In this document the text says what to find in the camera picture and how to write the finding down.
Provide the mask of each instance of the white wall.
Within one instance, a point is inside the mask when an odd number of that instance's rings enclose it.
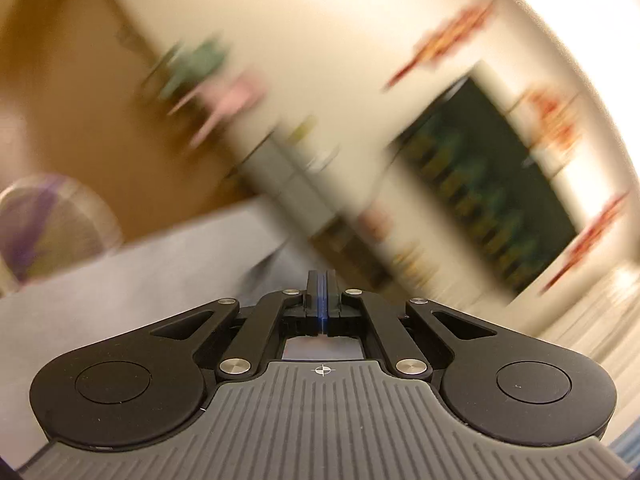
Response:
[[[541,334],[599,363],[616,383],[616,410],[602,438],[613,442],[640,415],[640,267],[622,263]]]
[[[631,160],[640,168],[640,0],[526,0],[571,51],[597,88],[620,131]]]
[[[560,195],[578,228],[597,214],[614,192],[635,188],[628,160],[609,123],[582,82],[535,23],[511,0],[499,0],[499,16],[469,46],[431,72],[418,69],[389,92],[381,88],[412,55],[423,33],[453,16],[470,0],[120,0],[140,31],[163,51],[178,40],[197,44],[220,31],[232,45],[229,72],[255,66],[270,86],[259,108],[230,132],[239,156],[276,122],[295,125],[318,118],[306,148],[341,147],[326,170],[353,214],[367,203],[373,182],[388,160],[385,147],[416,115],[479,59],[515,97],[531,83],[555,83],[581,92],[584,142],[559,181]],[[556,262],[510,303],[458,236],[447,216],[413,179],[394,166],[380,202],[396,229],[384,247],[389,254],[418,244],[441,269],[436,278],[450,302],[485,293],[471,312],[517,330],[535,333],[573,303],[619,258],[635,256],[640,205],[634,193],[628,217],[619,222],[579,272],[542,297],[538,290]]]

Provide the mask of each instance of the green object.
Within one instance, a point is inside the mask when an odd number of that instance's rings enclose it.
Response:
[[[203,41],[193,51],[180,52],[180,50],[180,43],[172,46],[146,78],[148,80],[161,66],[167,66],[171,75],[160,91],[161,99],[171,97],[183,84],[196,85],[203,81],[222,66],[228,53],[227,50],[218,46],[216,38]]]
[[[499,214],[507,203],[507,193],[501,187],[489,188],[482,194],[483,205],[493,214]]]
[[[523,258],[532,259],[535,256],[538,248],[538,242],[533,238],[523,238],[522,240],[519,240],[518,245]]]
[[[480,158],[472,158],[460,164],[460,171],[465,175],[465,185],[469,189],[477,189],[486,179],[487,164]]]
[[[522,229],[524,216],[520,211],[511,211],[498,222],[498,232],[482,248],[489,256],[500,251],[505,245],[512,243],[516,234]]]
[[[427,133],[418,132],[402,149],[403,155],[412,162],[420,163],[436,147],[435,138]]]
[[[476,241],[481,241],[490,231],[498,227],[498,221],[489,213],[484,212],[469,226],[469,234]]]
[[[465,175],[460,170],[453,170],[438,186],[438,192],[446,200],[450,200],[465,184]]]
[[[475,191],[471,191],[463,196],[456,205],[454,211],[461,218],[466,218],[481,204],[481,196]]]
[[[440,140],[437,144],[435,155],[423,165],[422,174],[430,180],[439,176],[456,161],[460,155],[462,143],[462,136],[455,132]]]

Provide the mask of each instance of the white surface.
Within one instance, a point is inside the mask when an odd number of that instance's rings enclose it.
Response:
[[[525,0],[571,51],[640,168],[640,0]]]
[[[604,434],[610,444],[640,416],[640,267],[627,262],[602,278],[542,336],[598,362],[618,402]]]
[[[303,144],[312,155],[340,145],[340,153],[322,173],[353,215],[370,199],[372,184],[390,156],[385,151],[389,141],[479,59],[497,73],[503,94],[512,100],[535,83],[558,85],[569,95],[580,92],[584,142],[560,178],[578,228],[610,195],[635,190],[635,175],[626,166],[618,138],[581,79],[512,0],[499,0],[497,19],[437,70],[419,68],[389,92],[381,91],[383,85],[408,61],[423,33],[471,0],[119,1],[159,52],[178,40],[197,44],[220,32],[232,47],[230,73],[247,65],[262,72],[269,86],[267,98],[230,131],[239,156],[275,123],[295,126],[313,114],[318,123]],[[565,5],[571,12],[578,8],[573,1]],[[392,256],[407,246],[419,247],[424,265],[439,267],[430,283],[439,299],[474,303],[473,314],[527,333],[542,329],[615,262],[636,252],[640,203],[633,195],[628,217],[579,270],[540,297],[540,287],[562,266],[556,262],[531,290],[509,304],[510,295],[500,290],[476,251],[415,179],[393,167],[379,199],[396,224],[383,252]]]
[[[301,335],[287,339],[282,353],[285,361],[348,361],[364,359],[362,344],[351,337],[311,337]]]
[[[47,362],[217,298],[238,297],[246,292],[247,271],[288,236],[268,204],[254,200],[0,300],[2,457],[18,467],[47,441],[28,397]],[[304,288],[308,269],[296,267],[287,285]]]

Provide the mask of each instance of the metal pivot screw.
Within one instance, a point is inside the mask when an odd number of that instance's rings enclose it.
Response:
[[[251,363],[246,359],[234,357],[231,359],[225,359],[220,363],[220,369],[225,374],[238,375],[244,374],[251,368]]]
[[[396,370],[406,375],[417,375],[427,371],[427,365],[420,359],[402,359],[396,363]]]

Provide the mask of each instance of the wall decoration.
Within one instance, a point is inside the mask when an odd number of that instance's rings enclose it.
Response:
[[[383,242],[393,228],[393,221],[389,213],[373,202],[358,215],[358,226],[376,243]]]
[[[455,19],[449,20],[437,30],[427,33],[417,45],[414,58],[389,80],[385,90],[395,85],[419,64],[435,67],[456,46],[468,41],[475,31],[483,28],[494,12],[495,0],[473,4],[462,9]]]
[[[287,142],[292,146],[295,146],[302,139],[308,136],[311,133],[311,130],[318,124],[318,119],[315,116],[309,115],[307,116],[295,129],[289,134],[287,137]]]
[[[571,160],[575,145],[580,140],[577,112],[573,106],[577,95],[567,99],[554,88],[530,88],[518,98],[508,113],[521,105],[529,105],[536,113],[538,123],[529,139],[529,149],[541,148],[554,152],[561,159],[558,174]]]
[[[309,173],[320,173],[334,161],[334,158],[340,153],[340,146],[334,146],[331,150],[321,150],[306,165]]]
[[[393,265],[401,275],[414,287],[423,288],[434,277],[438,268],[425,264],[423,250],[417,242],[407,245],[404,250],[394,256]]]
[[[565,263],[562,269],[543,287],[540,294],[544,294],[569,270],[578,266],[597,243],[602,240],[605,233],[622,212],[622,205],[627,195],[628,191],[613,197],[607,202],[598,217],[591,223],[590,227],[583,231],[575,243],[569,248],[567,263]]]

